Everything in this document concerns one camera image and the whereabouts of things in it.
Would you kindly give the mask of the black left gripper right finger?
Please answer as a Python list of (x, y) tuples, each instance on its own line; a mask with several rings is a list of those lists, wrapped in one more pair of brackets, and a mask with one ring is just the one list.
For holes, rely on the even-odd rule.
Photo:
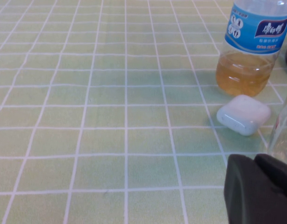
[(254, 161), (287, 197), (287, 164), (267, 154), (256, 155)]

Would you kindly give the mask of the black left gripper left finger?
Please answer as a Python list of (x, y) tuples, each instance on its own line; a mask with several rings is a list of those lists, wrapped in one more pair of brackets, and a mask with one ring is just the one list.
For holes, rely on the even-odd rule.
[(247, 156), (229, 156), (224, 200), (230, 224), (287, 224), (287, 197)]

